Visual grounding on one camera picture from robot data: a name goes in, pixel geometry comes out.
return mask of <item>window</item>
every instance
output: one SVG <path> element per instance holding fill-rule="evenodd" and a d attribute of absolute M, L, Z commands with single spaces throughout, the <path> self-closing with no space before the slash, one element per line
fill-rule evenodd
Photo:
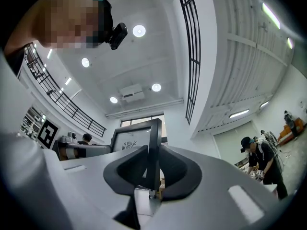
<path fill-rule="evenodd" d="M 167 142 L 167 134 L 166 134 L 164 115 L 157 115 L 157 116 L 121 121 L 120 127 L 126 127 L 129 125 L 139 124 L 139 123 L 146 122 L 146 121 L 156 119 L 156 118 L 159 118 L 162 121 L 162 143 L 165 143 Z"/>

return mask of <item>linear light fixture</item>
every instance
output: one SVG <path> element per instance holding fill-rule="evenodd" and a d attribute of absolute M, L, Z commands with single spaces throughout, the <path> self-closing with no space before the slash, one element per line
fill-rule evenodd
<path fill-rule="evenodd" d="M 51 52 L 52 52 L 52 48 L 49 50 L 49 53 L 47 55 L 47 59 L 49 59 L 50 55 L 51 55 Z"/>
<path fill-rule="evenodd" d="M 71 77 L 69 77 L 65 83 L 65 85 L 69 84 L 69 82 L 71 81 Z"/>
<path fill-rule="evenodd" d="M 267 101 L 267 102 L 261 104 L 260 108 L 262 108 L 263 106 L 265 106 L 267 103 L 269 103 L 269 101 Z"/>
<path fill-rule="evenodd" d="M 278 29 L 280 29 L 279 20 L 276 18 L 275 14 L 273 14 L 273 12 L 269 9 L 269 7 L 265 3 L 262 3 L 262 9 L 271 18 L 271 20 L 275 23 Z"/>
<path fill-rule="evenodd" d="M 238 113 L 233 113 L 229 116 L 229 118 L 233 118 L 233 117 L 237 117 L 237 116 L 240 116 L 242 114 L 245 114 L 245 113 L 248 113 L 249 112 L 249 109 L 245 110 L 245 111 L 241 111 L 241 112 L 238 112 Z"/>
<path fill-rule="evenodd" d="M 288 39 L 287 39 L 287 43 L 288 43 L 288 45 L 289 45 L 290 49 L 292 49 L 292 48 L 293 48 L 293 45 L 292 45 L 292 43 L 291 43 L 290 38 L 288 38 Z"/>

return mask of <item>neck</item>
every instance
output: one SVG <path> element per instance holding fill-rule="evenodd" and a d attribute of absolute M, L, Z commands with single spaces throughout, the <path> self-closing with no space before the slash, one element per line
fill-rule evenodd
<path fill-rule="evenodd" d="M 44 2 L 45 0 L 38 0 L 22 17 L 6 43 L 4 55 L 8 56 L 28 43 L 39 40 L 41 28 L 45 26 L 42 27 L 37 18 Z"/>

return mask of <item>black pants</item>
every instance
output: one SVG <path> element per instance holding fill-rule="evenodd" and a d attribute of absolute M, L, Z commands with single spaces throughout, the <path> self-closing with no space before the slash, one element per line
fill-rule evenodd
<path fill-rule="evenodd" d="M 294 128 L 291 129 L 292 134 L 294 135 L 294 137 L 297 137 L 297 129 L 296 126 L 294 126 Z"/>
<path fill-rule="evenodd" d="M 281 176 L 264 177 L 263 184 L 277 184 L 277 193 L 280 200 L 288 196 L 287 188 L 283 184 L 283 178 Z"/>

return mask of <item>recessed light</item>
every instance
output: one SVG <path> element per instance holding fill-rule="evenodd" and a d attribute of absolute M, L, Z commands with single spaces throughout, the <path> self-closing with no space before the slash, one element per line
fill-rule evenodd
<path fill-rule="evenodd" d="M 290 49 L 292 49 L 293 48 L 293 44 L 292 44 L 290 38 L 287 39 L 287 43 L 288 43 Z"/>
<path fill-rule="evenodd" d="M 155 83 L 153 86 L 152 86 L 152 90 L 155 91 L 155 92 L 158 92 L 161 90 L 161 85 L 158 84 L 158 83 Z"/>
<path fill-rule="evenodd" d="M 247 109 L 247 110 L 245 110 L 245 111 L 242 111 L 242 112 L 238 112 L 238 113 L 231 114 L 231 115 L 229 116 L 229 118 L 237 117 L 237 116 L 242 115 L 242 114 L 245 114 L 245 113 L 247 113 L 247 112 L 249 112 L 249 109 Z"/>
<path fill-rule="evenodd" d="M 49 50 L 49 53 L 47 55 L 47 59 L 49 59 L 50 55 L 51 55 L 51 52 L 52 52 L 52 48 Z"/>
<path fill-rule="evenodd" d="M 117 100 L 115 97 L 111 97 L 111 98 L 110 98 L 110 101 L 111 101 L 112 103 L 116 104 L 118 100 Z"/>
<path fill-rule="evenodd" d="M 132 32 L 133 32 L 133 35 L 135 35 L 136 37 L 141 37 L 145 35 L 146 29 L 142 25 L 136 25 L 133 28 Z"/>
<path fill-rule="evenodd" d="M 278 29 L 280 29 L 279 20 L 276 18 L 275 14 L 273 14 L 273 12 L 269 9 L 269 7 L 265 3 L 262 4 L 262 9 L 270 17 L 270 19 L 275 23 Z"/>
<path fill-rule="evenodd" d="M 71 78 L 69 77 L 65 83 L 65 85 L 69 84 L 69 82 L 71 81 Z"/>
<path fill-rule="evenodd" d="M 90 61 L 87 58 L 83 58 L 81 60 L 81 63 L 84 67 L 89 67 L 90 66 Z"/>
<path fill-rule="evenodd" d="M 269 101 L 263 103 L 263 104 L 260 106 L 260 108 L 262 108 L 263 106 L 265 106 L 267 103 L 269 103 Z"/>

